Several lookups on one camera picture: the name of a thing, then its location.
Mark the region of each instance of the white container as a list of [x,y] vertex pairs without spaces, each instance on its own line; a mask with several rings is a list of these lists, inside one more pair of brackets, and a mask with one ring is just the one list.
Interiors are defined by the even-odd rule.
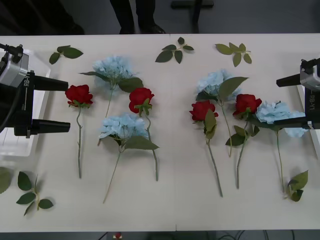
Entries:
[[[45,64],[37,55],[30,50],[24,50],[29,55],[28,71],[34,70],[35,75],[49,78],[50,67]],[[42,119],[45,113],[48,91],[34,91],[33,95],[33,119]],[[31,135],[29,139],[25,136],[15,136],[13,128],[5,128],[0,133],[0,155],[3,156],[20,156],[27,157],[31,154],[32,149],[38,141],[38,135]]]

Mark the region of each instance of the person's legs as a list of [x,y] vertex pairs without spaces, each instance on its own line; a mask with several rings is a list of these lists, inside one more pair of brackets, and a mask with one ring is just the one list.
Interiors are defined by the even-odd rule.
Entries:
[[135,0],[138,23],[143,34],[165,34],[154,20],[156,0]]
[[129,0],[110,0],[110,3],[121,26],[120,33],[133,34],[135,24]]

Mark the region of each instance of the black shoe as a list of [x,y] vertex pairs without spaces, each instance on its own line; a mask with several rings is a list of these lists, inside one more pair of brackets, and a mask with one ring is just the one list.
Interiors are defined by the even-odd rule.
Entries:
[[166,34],[165,30],[163,30],[157,24],[147,27],[141,26],[140,31],[142,34]]
[[135,30],[134,29],[121,28],[119,34],[135,34]]

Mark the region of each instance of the green leaf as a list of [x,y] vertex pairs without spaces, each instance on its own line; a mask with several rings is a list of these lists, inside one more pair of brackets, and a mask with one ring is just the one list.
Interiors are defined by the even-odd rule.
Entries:
[[68,47],[63,51],[63,55],[68,59],[76,59],[80,57],[82,54],[84,54],[82,51],[73,47]]
[[32,188],[28,175],[23,171],[20,171],[18,175],[18,187],[23,191],[29,191]]
[[252,64],[252,60],[251,60],[251,57],[248,53],[246,53],[244,56],[243,56],[243,59],[244,61],[247,63],[247,64]]
[[132,93],[134,90],[144,87],[142,80],[138,77],[124,78],[118,82],[118,85],[126,93]]
[[[246,140],[246,138],[244,136],[241,136],[237,133],[232,135],[231,139],[232,139],[232,146],[240,146]],[[226,141],[225,145],[230,146],[230,138]]]
[[156,58],[156,63],[165,63],[168,62],[173,57],[173,52],[171,50],[165,50],[159,54]]
[[205,91],[199,92],[198,95],[196,96],[195,100],[197,102],[203,101],[203,100],[215,100],[216,102],[218,101],[216,96],[212,96],[212,95],[206,93]]
[[224,55],[231,55],[233,52],[231,51],[230,47],[224,45],[224,44],[216,44],[216,49]]
[[182,48],[188,51],[194,51],[194,48],[192,46],[185,45]]
[[229,42],[229,47],[230,47],[230,49],[231,49],[231,51],[232,51],[233,53],[235,53],[235,52],[240,52],[239,47],[237,47],[236,45],[234,45],[234,44],[231,43],[231,42]]
[[182,51],[180,51],[180,50],[175,51],[174,57],[175,57],[175,60],[178,62],[178,64],[180,64],[182,61]]
[[164,48],[162,48],[162,50],[177,50],[177,47],[176,45],[168,45],[168,46],[165,46]]
[[214,126],[217,124],[215,114],[211,109],[209,109],[208,112],[206,113],[204,122],[205,122],[205,128],[207,132],[210,132],[214,128]]
[[54,204],[49,199],[41,199],[38,206],[41,209],[49,209],[54,206]]
[[239,127],[239,126],[236,126],[236,125],[234,125],[233,126],[234,127],[234,130],[235,130],[235,132],[237,133],[237,134],[239,134],[240,136],[242,136],[242,137],[245,137],[246,135],[245,135],[245,130],[242,128],[242,127]]
[[248,117],[248,121],[259,128],[271,129],[273,131],[279,131],[281,129],[281,127],[279,127],[275,124],[268,124],[266,122],[260,122],[259,119],[255,115],[252,115],[252,114],[250,115],[250,117]]
[[32,207],[32,205],[33,205],[34,203],[35,203],[35,202],[33,201],[33,202],[26,208],[23,216],[25,216],[25,215],[28,213],[28,211],[30,210],[30,208]]
[[35,200],[36,195],[31,191],[27,192],[26,194],[23,194],[18,201],[16,201],[17,204],[29,204],[33,200]]
[[179,43],[180,45],[182,45],[182,44],[185,43],[185,40],[184,40],[182,37],[179,37],[178,43]]
[[98,78],[101,78],[103,81],[110,82],[109,77],[104,76],[104,75],[97,73],[95,71],[80,72],[79,74],[83,74],[83,75],[87,75],[87,76],[97,76]]
[[246,51],[246,46],[243,43],[241,43],[240,46],[239,46],[239,49],[240,49],[241,52],[245,52]]
[[156,150],[159,147],[143,136],[132,136],[126,141],[124,149]]
[[5,192],[11,183],[11,173],[8,168],[0,167],[0,194]]
[[67,48],[69,48],[71,45],[68,46],[59,46],[56,50],[58,51],[58,53],[62,53],[64,50],[66,50]]
[[233,61],[234,67],[238,66],[238,65],[241,63],[241,59],[242,59],[241,53],[236,53],[236,54],[233,56],[232,61]]
[[259,127],[257,126],[254,126],[254,129],[253,129],[253,134],[251,135],[252,137],[254,137],[255,135],[257,135],[258,133],[260,132],[260,129]]
[[60,53],[54,52],[50,56],[49,63],[55,64],[58,61],[59,58],[60,58]]
[[297,181],[296,183],[290,184],[290,187],[293,191],[303,189],[308,182],[308,170],[293,177],[292,180]]
[[219,88],[220,98],[225,99],[226,97],[228,97],[237,89],[237,87],[240,86],[240,84],[242,84],[243,81],[247,79],[248,77],[236,76],[224,81]]
[[291,195],[291,200],[295,201],[295,202],[299,202],[299,200],[301,199],[302,194],[304,193],[303,190],[298,189],[296,192],[294,192]]
[[109,137],[112,138],[113,140],[115,140],[116,143],[117,143],[119,146],[121,146],[121,140],[119,140],[120,137],[119,137],[117,134],[110,134]]

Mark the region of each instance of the black trousers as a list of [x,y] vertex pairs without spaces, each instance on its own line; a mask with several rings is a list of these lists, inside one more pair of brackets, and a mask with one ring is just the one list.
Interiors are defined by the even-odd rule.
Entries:
[[[147,28],[155,24],[154,12],[156,0],[135,0],[136,14],[139,26]],[[133,30],[135,28],[129,0],[110,0],[116,18],[122,29]]]

